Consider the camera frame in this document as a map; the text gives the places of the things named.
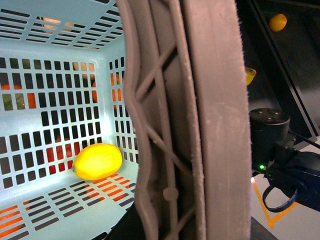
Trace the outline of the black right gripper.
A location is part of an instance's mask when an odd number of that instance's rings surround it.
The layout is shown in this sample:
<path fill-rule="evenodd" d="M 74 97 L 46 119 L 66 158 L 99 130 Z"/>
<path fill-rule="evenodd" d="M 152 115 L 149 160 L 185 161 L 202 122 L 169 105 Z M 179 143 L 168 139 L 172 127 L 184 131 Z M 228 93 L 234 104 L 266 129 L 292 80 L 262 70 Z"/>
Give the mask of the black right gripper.
<path fill-rule="evenodd" d="M 269 186 L 264 197 L 277 188 L 288 200 L 267 210 L 286 210 L 293 203 L 299 203 L 313 210 L 320 209 L 320 155 L 310 151 L 299 151 L 291 147 L 278 146 L 272 157 L 272 164 L 265 175 Z"/>

